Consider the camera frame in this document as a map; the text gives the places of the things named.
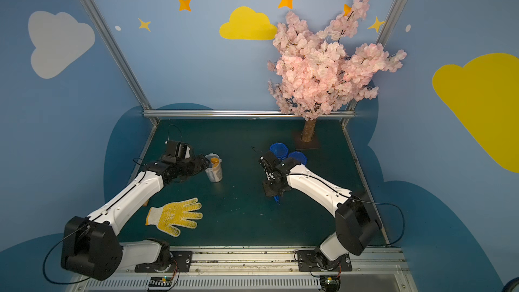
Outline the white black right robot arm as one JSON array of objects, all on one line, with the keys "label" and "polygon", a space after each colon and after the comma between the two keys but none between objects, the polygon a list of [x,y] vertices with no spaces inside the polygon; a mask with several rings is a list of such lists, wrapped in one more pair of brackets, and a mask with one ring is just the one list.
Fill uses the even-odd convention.
[{"label": "white black right robot arm", "polygon": [[339,268],[346,256],[361,255],[381,231],[381,219],[366,194],[358,195],[335,185],[293,158],[280,160],[268,153],[259,164],[266,174],[262,183],[266,196],[280,197],[295,189],[319,203],[335,219],[335,232],[304,260],[310,270]]}]

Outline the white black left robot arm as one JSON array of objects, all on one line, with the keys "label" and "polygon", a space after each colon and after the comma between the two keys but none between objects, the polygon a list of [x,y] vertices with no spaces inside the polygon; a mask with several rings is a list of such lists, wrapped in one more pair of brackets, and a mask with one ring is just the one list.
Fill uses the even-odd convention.
[{"label": "white black left robot arm", "polygon": [[169,243],[157,239],[120,243],[118,235],[141,206],[165,185],[177,178],[199,174],[210,165],[204,155],[190,158],[163,155],[158,161],[148,163],[130,185],[101,208],[67,222],[61,267],[98,281],[126,268],[156,272],[173,269]]}]

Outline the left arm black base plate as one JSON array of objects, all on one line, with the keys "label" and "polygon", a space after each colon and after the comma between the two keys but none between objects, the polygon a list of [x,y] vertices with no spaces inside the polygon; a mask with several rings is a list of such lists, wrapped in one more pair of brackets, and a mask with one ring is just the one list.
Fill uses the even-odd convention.
[{"label": "left arm black base plate", "polygon": [[187,273],[191,267],[192,251],[162,251],[155,262],[138,264],[136,273]]}]

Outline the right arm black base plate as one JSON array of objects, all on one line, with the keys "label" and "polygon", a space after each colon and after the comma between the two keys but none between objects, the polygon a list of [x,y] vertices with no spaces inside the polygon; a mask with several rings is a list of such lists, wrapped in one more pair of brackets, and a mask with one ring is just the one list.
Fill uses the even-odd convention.
[{"label": "right arm black base plate", "polygon": [[300,272],[351,272],[352,264],[349,254],[339,256],[336,260],[329,260],[321,251],[297,250],[295,252]]}]

